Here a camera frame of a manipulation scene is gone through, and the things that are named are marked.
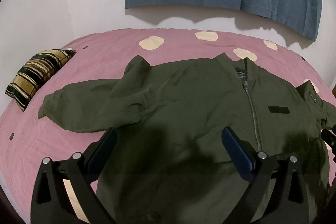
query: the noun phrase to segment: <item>jacket button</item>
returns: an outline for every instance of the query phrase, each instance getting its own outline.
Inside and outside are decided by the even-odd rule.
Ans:
[[[149,212],[147,214],[147,219],[152,222],[158,222],[160,220],[160,215],[157,212]]]

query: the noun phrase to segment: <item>wall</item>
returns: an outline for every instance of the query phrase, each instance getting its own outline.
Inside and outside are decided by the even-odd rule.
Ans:
[[[313,43],[288,27],[240,11],[169,6],[124,9],[124,0],[68,0],[76,37],[119,28],[229,31],[271,40],[303,56],[331,87],[336,76],[336,0],[323,0]]]
[[[66,0],[0,2],[0,115],[10,98],[9,82],[31,56],[75,38]]]

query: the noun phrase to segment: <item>striped cushion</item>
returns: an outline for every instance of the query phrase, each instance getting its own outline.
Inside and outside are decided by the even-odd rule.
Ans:
[[[34,55],[16,74],[5,93],[16,100],[25,111],[30,100],[76,52],[73,50],[49,50]]]

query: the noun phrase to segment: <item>jacket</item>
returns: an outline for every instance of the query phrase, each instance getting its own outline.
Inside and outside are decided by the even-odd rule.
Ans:
[[[223,53],[152,67],[136,56],[121,79],[47,95],[38,113],[44,116],[73,132],[117,128],[97,186],[117,223],[222,223],[248,186],[221,143],[227,126],[256,151],[298,158],[310,221],[330,187],[320,131],[336,124],[336,108],[310,81],[295,88],[248,58],[232,61]],[[263,215],[273,186],[253,220]]]

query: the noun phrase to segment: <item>bed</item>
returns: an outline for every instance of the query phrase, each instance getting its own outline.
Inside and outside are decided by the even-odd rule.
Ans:
[[[150,65],[214,58],[223,52],[232,60],[247,56],[294,86],[311,80],[320,97],[336,105],[331,91],[303,57],[259,38],[199,30],[121,29],[78,38],[64,46],[68,47],[76,50],[76,55],[38,90],[25,112],[13,100],[0,118],[0,184],[8,190],[8,199],[26,222],[41,160],[46,156],[53,160],[68,159],[76,151],[83,152],[103,134],[73,133],[46,117],[38,119],[44,96],[70,83],[121,78],[126,65],[136,55],[144,57]],[[330,150],[329,159],[331,183],[336,164]]]

